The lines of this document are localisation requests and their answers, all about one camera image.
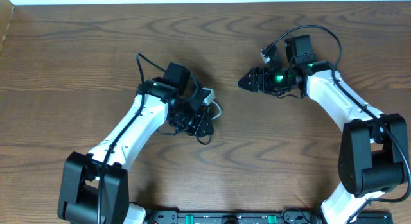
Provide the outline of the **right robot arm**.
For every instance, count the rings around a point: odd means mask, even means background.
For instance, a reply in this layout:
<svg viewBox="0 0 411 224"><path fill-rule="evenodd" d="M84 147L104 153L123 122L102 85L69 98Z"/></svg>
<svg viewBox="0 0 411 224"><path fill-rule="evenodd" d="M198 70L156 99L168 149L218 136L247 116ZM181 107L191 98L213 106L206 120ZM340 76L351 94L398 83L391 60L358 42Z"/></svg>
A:
<svg viewBox="0 0 411 224"><path fill-rule="evenodd" d="M309 35L284 42L284 68L274 44L261 51L266 64L237 82L241 89L277 98L299 89L317 102L342 131L338 157L340 183L311 215L310 223L354 223L359 213L398 185L410 184L407 124L399 114L385 114L351 89L336 67L319 61Z"/></svg>

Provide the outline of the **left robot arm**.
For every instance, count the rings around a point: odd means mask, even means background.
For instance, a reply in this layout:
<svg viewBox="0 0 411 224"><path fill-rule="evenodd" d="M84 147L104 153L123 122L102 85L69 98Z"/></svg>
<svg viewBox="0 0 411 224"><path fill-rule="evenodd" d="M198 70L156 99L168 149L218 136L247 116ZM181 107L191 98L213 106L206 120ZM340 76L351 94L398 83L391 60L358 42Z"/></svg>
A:
<svg viewBox="0 0 411 224"><path fill-rule="evenodd" d="M183 65L170 63L164 76L143 80L134 102L111 133L87 154L72 152L64 163L57 215L70 223L143 223L146 209L133 204L128 172L150 136L164 123L175 134L201 139L214 134L209 107L214 90L195 84Z"/></svg>

